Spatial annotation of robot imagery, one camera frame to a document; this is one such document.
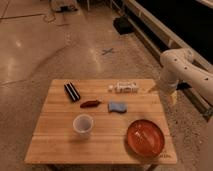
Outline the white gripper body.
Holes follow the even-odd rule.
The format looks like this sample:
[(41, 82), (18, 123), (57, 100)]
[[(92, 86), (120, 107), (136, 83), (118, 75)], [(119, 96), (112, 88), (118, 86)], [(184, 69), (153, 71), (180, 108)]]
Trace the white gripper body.
[(177, 103), (177, 86), (175, 84), (169, 84), (163, 78), (159, 78), (158, 81), (155, 82), (155, 85), (152, 86), (148, 92), (160, 91), (165, 96), (170, 104)]

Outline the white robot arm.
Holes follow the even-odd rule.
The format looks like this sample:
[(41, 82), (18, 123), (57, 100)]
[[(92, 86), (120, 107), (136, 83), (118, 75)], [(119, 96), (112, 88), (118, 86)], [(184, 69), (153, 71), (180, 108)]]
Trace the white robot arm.
[(186, 81), (213, 106), (213, 73), (193, 64), (194, 52), (189, 48), (170, 49), (160, 55), (163, 68), (153, 90), (173, 94), (180, 80)]

